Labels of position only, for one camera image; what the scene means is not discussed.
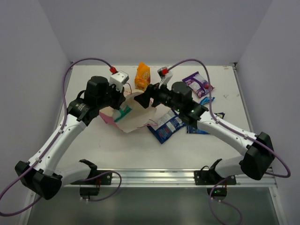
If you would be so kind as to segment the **green white snack packet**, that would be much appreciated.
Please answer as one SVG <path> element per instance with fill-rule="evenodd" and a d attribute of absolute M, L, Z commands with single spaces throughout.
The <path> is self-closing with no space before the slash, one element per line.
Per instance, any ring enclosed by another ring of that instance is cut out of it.
<path fill-rule="evenodd" d="M 124 118 L 128 113 L 130 113 L 132 108 L 129 105 L 124 105 L 118 110 L 114 110 L 112 114 L 113 121 L 117 123 L 119 120 Z"/>

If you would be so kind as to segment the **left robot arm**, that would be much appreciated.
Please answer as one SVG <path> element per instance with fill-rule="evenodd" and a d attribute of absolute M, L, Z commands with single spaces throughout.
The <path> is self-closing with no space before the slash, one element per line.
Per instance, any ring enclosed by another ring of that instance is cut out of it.
<path fill-rule="evenodd" d="M 49 200 L 60 188 L 74 182 L 94 183 L 99 177 L 97 166 L 82 159 L 67 169 L 57 169 L 57 165 L 74 139 L 106 107 L 119 109 L 126 100 L 124 84 L 129 80 L 127 74 L 117 72 L 106 79 L 93 76 L 86 89 L 73 100 L 63 117 L 44 146 L 27 162 L 19 161 L 15 166 L 24 186 Z"/>

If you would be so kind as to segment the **dark blue vinegar chip bag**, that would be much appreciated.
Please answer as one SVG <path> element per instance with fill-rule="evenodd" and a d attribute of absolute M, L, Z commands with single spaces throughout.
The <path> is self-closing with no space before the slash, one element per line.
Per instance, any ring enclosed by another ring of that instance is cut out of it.
<path fill-rule="evenodd" d="M 224 119 L 225 117 L 225 113 L 224 112 L 218 112 L 218 113 L 214 113 L 216 117 L 219 117 L 221 119 Z M 200 126 L 198 128 L 195 128 L 191 125 L 187 126 L 187 134 L 199 134 L 199 135 L 209 135 L 210 133 L 207 132 L 205 129 L 203 129 L 203 126 Z"/>

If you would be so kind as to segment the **light blue white wrapper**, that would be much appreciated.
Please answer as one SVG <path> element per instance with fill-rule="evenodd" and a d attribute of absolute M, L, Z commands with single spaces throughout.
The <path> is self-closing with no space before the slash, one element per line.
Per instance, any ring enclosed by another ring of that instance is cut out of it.
<path fill-rule="evenodd" d="M 215 100 L 215 97 L 205 97 L 200 101 L 200 105 L 209 105 Z"/>

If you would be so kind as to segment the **orange snack packet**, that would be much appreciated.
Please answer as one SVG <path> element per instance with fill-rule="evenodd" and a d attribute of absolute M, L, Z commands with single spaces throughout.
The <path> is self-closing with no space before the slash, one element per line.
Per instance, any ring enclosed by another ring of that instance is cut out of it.
<path fill-rule="evenodd" d="M 145 91 L 150 84 L 150 67 L 140 62 L 135 75 L 135 88 Z"/>

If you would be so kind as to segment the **pink beige paper bag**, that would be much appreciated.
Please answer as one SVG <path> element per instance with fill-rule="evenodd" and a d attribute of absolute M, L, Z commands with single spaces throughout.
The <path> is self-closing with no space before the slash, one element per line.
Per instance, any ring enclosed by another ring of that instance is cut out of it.
<path fill-rule="evenodd" d="M 155 113 L 157 109 L 151 106 L 152 101 L 150 101 L 148 108 L 143 108 L 134 100 L 134 97 L 141 93 L 143 93 L 142 90 L 131 89 L 130 86 L 124 89 L 124 96 L 126 100 L 121 107 L 124 105 L 129 105 L 132 110 L 117 123 L 113 121 L 112 115 L 115 109 L 111 107 L 106 107 L 100 110 L 99 116 L 105 123 L 112 125 L 125 133 L 130 133 L 145 126 L 156 125 Z"/>

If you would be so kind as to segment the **purple snack packet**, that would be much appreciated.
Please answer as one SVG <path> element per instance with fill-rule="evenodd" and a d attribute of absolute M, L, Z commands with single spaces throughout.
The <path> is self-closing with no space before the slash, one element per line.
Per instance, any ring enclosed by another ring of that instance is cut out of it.
<path fill-rule="evenodd" d="M 209 85 L 208 81 L 203 78 L 199 72 L 195 72 L 182 81 L 199 97 L 202 98 L 208 95 L 209 91 L 213 91 L 214 87 Z"/>

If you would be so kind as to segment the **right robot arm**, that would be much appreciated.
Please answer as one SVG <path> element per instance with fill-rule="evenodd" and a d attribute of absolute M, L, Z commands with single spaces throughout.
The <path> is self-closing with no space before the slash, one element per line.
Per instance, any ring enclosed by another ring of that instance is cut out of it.
<path fill-rule="evenodd" d="M 256 135 L 243 131 L 221 118 L 213 118 L 207 107 L 195 102 L 191 89 L 184 82 L 175 82 L 169 90 L 166 85 L 149 85 L 146 91 L 134 97 L 142 107 L 163 104 L 179 114 L 186 124 L 208 132 L 239 152 L 238 157 L 218 159 L 202 178 L 212 184 L 221 183 L 226 177 L 245 174 L 260 180 L 267 172 L 274 156 L 263 148 L 272 149 L 270 136 L 264 132 Z"/>

